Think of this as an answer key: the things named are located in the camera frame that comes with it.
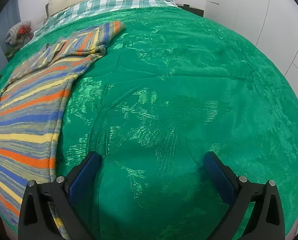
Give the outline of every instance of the blue stripe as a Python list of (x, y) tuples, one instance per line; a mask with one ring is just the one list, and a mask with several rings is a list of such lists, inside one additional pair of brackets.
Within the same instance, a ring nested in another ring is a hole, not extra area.
[(49, 152), (48, 146), (50, 145), (50, 142), (40, 143), (40, 144), (37, 144), (37, 146), (35, 147), (34, 152), (32, 152), (32, 151), (28, 152), (28, 151), (25, 151), (25, 149), (28, 149), (29, 147), (32, 147), (33, 143), (31, 143), (31, 142), (20, 142), (20, 141), (5, 140), (4, 143), (6, 145), (10, 145), (12, 143), (15, 143), (17, 146), (19, 146), (19, 148), (23, 147), (24, 150), (23, 151), (21, 151), (21, 150), (17, 151), (15, 149), (0, 147), (1, 150), (12, 151), (14, 153), (18, 153), (20, 155), (31, 157), (31, 158), (34, 158), (34, 159), (37, 159), (37, 160), (41, 160), (41, 159), (44, 159), (46, 157), (44, 154), (45, 154), (45, 152)]
[(6, 185), (9, 189), (11, 189), (16, 195), (19, 197), (23, 196), (23, 189), (22, 187), (19, 187), (17, 183), (10, 183), (10, 178), (4, 174), (2, 171), (0, 171), (0, 182), (4, 185)]
[(43, 83), (45, 81), (48, 81), (48, 80), (51, 80), (51, 79), (56, 79), (56, 78), (60, 78), (60, 77), (63, 77), (63, 76), (66, 76), (68, 75), (69, 73), (76, 73), (76, 72), (80, 72), (83, 68), (85, 68), (85, 66), (80, 66), (74, 70), (71, 70), (70, 72), (62, 72), (62, 73), (59, 73), (57, 75), (54, 75), (54, 76), (50, 76), (50, 77), (46, 77), (46, 78), (43, 78), (41, 80), (36, 80), (35, 82), (33, 82), (31, 85), (28, 85), (28, 86), (25, 86), (24, 88), (18, 90), (17, 92), (15, 92), (14, 94), (12, 94), (8, 99), (11, 99), (11, 98), (14, 98), (16, 95), (22, 93), (22, 92), (25, 92), (26, 90), (30, 89), (30, 88), (33, 88), (34, 86), (36, 86), (37, 84), (39, 83)]
[(110, 24), (106, 23), (105, 24), (105, 34), (104, 34), (104, 40), (103, 43), (108, 46), (110, 41)]
[(16, 91), (15, 93), (13, 93), (13, 94), (9, 97), (9, 99), (14, 98), (16, 95), (18, 95), (18, 94), (20, 94), (20, 93), (22, 93), (22, 92), (24, 92), (24, 91), (26, 91), (26, 90), (28, 90), (28, 89), (30, 89), (30, 88), (33, 88), (34, 86), (36, 86), (36, 85), (39, 84), (39, 83), (42, 83), (42, 82), (45, 82), (45, 81), (48, 81), (48, 80), (51, 80), (51, 79), (54, 79), (54, 78), (63, 77), (63, 76), (65, 76), (65, 75), (67, 75), (67, 74), (68, 74), (68, 72), (62, 72), (62, 73), (59, 73), (59, 74), (54, 75), (54, 76), (46, 77), (46, 78), (43, 78), (43, 79), (40, 79), (40, 80), (38, 79), (38, 80), (36, 80), (35, 82), (33, 82), (33, 83), (31, 83), (31, 84), (28, 84), (28, 85), (26, 85), (24, 88), (22, 88), (22, 89)]
[(1, 121), (0, 126), (6, 126), (11, 125), (18, 122), (48, 122), (49, 120), (57, 120), (58, 114), (61, 114), (62, 111), (59, 113), (58, 111), (53, 112), (51, 114), (30, 114), (21, 116), (15, 119), (7, 120), (7, 121)]
[(81, 44), (84, 42), (85, 40), (85, 36), (80, 36), (78, 37), (78, 40), (75, 42), (75, 44), (70, 48), (70, 51), (75, 51), (75, 50), (78, 50), (81, 46)]
[(27, 185), (28, 181), (26, 179), (14, 174), (13, 172), (2, 167), (1, 165), (0, 165), (0, 171), (3, 172), (4, 174), (6, 174), (8, 177), (12, 178), (14, 181), (18, 182), (20, 185), (22, 185), (22, 186)]

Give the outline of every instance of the bed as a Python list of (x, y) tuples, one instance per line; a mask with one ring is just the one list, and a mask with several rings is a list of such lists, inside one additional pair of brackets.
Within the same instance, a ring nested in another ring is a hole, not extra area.
[[(56, 176), (88, 151), (103, 158), (75, 206), (91, 232), (97, 239), (206, 239), (228, 208), (202, 168), (203, 155), (214, 151), (252, 182), (276, 181), (288, 233), (298, 216), (298, 100), (249, 41), (172, 0), (85, 0), (54, 13), (1, 72), (0, 91), (46, 43), (118, 20), (125, 30), (73, 83), (57, 142)], [(17, 216), (1, 201), (0, 215), (17, 231)]]

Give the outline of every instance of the white wardrobe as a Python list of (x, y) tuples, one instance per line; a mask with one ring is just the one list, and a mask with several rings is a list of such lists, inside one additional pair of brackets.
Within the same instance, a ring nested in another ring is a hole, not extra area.
[(204, 17), (252, 42), (286, 77), (298, 98), (298, 5), (294, 0), (207, 0)]

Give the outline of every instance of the orange stripe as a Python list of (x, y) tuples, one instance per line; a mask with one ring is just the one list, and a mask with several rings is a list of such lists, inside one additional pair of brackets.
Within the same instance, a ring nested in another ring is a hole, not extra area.
[(85, 57), (84, 59), (81, 59), (81, 60), (79, 60), (79, 61), (76, 61), (76, 62), (72, 63), (71, 65), (72, 65), (72, 66), (76, 66), (76, 65), (82, 64), (82, 63), (84, 63), (84, 62), (86, 62), (86, 61), (88, 61), (88, 60), (91, 60), (91, 57), (90, 57), (90, 56)]
[(31, 167), (44, 169), (44, 168), (55, 168), (54, 160), (53, 158), (50, 159), (35, 159), (32, 157), (24, 156), (19, 153), (14, 153), (12, 151), (0, 149), (0, 155), (3, 155), (5, 157), (11, 158), (19, 163), (26, 164)]
[(117, 34), (119, 32), (119, 21), (114, 21), (114, 33)]
[(11, 205), (9, 202), (5, 201), (5, 199), (3, 198), (3, 196), (0, 195), (0, 201), (10, 210), (12, 210), (16, 215), (20, 215), (19, 210), (17, 210), (13, 205)]
[(5, 95), (5, 96), (2, 96), (0, 101), (3, 101), (5, 99), (7, 99), (8, 97), (11, 96), (11, 93), (14, 91), (14, 90), (17, 90), (17, 89), (20, 89), (22, 88), (23, 86), (27, 85), (27, 84), (30, 84), (31, 82), (37, 80), (38, 78), (40, 78), (41, 76), (45, 75), (45, 74), (48, 74), (49, 72), (52, 72), (52, 71), (57, 71), (57, 70), (65, 70), (67, 68), (67, 66), (57, 66), (57, 67), (53, 67), (53, 68), (50, 68), (50, 69), (45, 69), (44, 71), (42, 71), (40, 74), (38, 74), (37, 76), (35, 76), (34, 78), (32, 79), (29, 79), (27, 80), (26, 82), (20, 84), (19, 86), (15, 86), (13, 89), (9, 90), (8, 91), (8, 94)]
[(62, 57), (62, 53), (65, 51), (65, 49), (69, 46), (69, 41), (70, 40), (66, 40), (65, 43), (62, 45), (61, 49), (58, 51), (57, 55), (53, 58), (53, 60), (51, 60), (51, 62), (49, 63), (50, 65), (54, 64), (57, 60), (60, 59), (60, 57)]
[(86, 47), (86, 44), (87, 44), (88, 40), (91, 38), (91, 36), (93, 34), (94, 34), (93, 32), (89, 33), (89, 35), (87, 36), (87, 38), (85, 39), (85, 41), (83, 42), (81, 47), (77, 50), (78, 52), (82, 52), (82, 50)]
[(6, 111), (3, 111), (3, 112), (0, 113), (0, 116), (12, 113), (13, 111), (17, 111), (17, 110), (23, 109), (23, 108), (28, 107), (28, 106), (35, 105), (36, 103), (49, 102), (49, 101), (55, 100), (55, 99), (60, 98), (60, 97), (68, 97), (69, 92), (70, 91), (66, 89), (66, 90), (61, 90), (61, 91), (59, 91), (57, 93), (54, 93), (52, 95), (47, 95), (47, 96), (43, 96), (41, 98), (34, 99), (32, 101), (23, 103), (22, 105), (15, 106), (15, 107), (10, 108)]

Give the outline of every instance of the folded cloth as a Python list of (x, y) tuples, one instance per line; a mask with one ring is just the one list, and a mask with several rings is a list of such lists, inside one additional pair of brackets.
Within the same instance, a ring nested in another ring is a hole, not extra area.
[(0, 94), (0, 215), (17, 229), (31, 179), (55, 179), (55, 155), (71, 85), (105, 55), (125, 25), (93, 26), (47, 44), (11, 74)]
[(23, 22), (17, 23), (15, 26), (13, 26), (6, 34), (6, 38), (5, 38), (6, 43), (8, 43), (10, 45), (16, 44), (18, 31), (23, 27), (26, 30), (30, 29), (31, 21), (23, 21)]

